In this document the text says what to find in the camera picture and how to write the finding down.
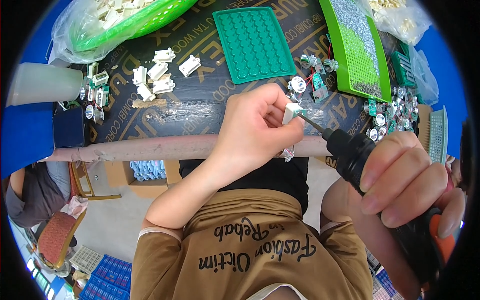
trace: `white plastic container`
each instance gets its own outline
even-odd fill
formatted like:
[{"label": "white plastic container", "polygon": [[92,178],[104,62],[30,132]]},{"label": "white plastic container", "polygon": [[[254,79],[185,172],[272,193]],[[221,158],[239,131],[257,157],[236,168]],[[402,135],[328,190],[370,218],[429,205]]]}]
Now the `white plastic container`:
[{"label": "white plastic container", "polygon": [[80,93],[83,77],[80,70],[24,62],[15,72],[6,106],[73,101]]}]

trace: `teal tray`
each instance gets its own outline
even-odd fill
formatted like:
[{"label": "teal tray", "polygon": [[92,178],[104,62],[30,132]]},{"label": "teal tray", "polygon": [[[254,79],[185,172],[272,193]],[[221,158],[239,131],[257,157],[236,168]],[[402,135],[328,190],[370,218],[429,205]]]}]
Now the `teal tray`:
[{"label": "teal tray", "polygon": [[282,28],[270,7],[213,13],[235,84],[297,73]]},{"label": "teal tray", "polygon": [[[336,71],[337,89],[365,98],[392,102],[390,77],[385,52],[373,19],[368,16],[366,17],[375,42],[380,77],[373,68],[372,60],[368,58],[360,38],[353,30],[339,24],[330,0],[319,0],[319,2],[324,12],[330,39],[332,40],[335,60],[338,61],[338,69]],[[353,88],[354,82],[378,84],[382,92],[382,97],[375,97],[356,90]]]}]

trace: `white sleeve trim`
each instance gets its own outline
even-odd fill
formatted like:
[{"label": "white sleeve trim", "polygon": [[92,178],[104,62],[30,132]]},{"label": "white sleeve trim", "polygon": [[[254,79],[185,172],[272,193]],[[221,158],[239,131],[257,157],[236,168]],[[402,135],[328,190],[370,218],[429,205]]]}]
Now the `white sleeve trim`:
[{"label": "white sleeve trim", "polygon": [[161,227],[147,227],[147,228],[144,228],[144,229],[140,230],[140,233],[138,234],[137,243],[138,243],[138,240],[140,239],[140,237],[142,235],[144,235],[146,233],[150,233],[150,232],[161,232],[161,233],[168,234],[168,235],[176,238],[181,243],[181,238],[175,232],[171,231],[170,229],[161,228]]},{"label": "white sleeve trim", "polygon": [[335,228],[335,227],[338,227],[342,224],[345,224],[346,222],[334,222],[334,221],[331,221],[331,222],[328,222],[327,224],[325,224],[322,228],[320,228],[320,236],[325,233],[325,231],[329,230],[329,229],[332,229],[332,228]]}]

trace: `gray floor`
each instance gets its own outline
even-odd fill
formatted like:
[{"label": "gray floor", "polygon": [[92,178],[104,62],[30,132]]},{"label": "gray floor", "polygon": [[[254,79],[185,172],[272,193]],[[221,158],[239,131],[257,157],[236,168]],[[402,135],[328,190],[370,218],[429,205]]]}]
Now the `gray floor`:
[{"label": "gray floor", "polygon": [[[75,232],[78,241],[75,249],[84,245],[98,253],[132,262],[140,224],[153,198],[138,198],[128,186],[109,187],[103,163],[96,164],[89,175],[97,195],[120,194],[122,198],[88,203],[85,218]],[[334,169],[310,158],[307,180],[309,207],[303,219],[317,230],[323,195],[338,177]]]}]

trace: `blue jeans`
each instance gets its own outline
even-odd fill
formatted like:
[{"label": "blue jeans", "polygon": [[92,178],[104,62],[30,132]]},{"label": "blue jeans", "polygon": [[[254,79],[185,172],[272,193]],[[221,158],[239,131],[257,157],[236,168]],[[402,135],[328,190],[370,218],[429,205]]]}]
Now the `blue jeans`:
[{"label": "blue jeans", "polygon": [[66,161],[47,161],[47,169],[50,178],[58,186],[63,199],[70,199],[70,172]]}]

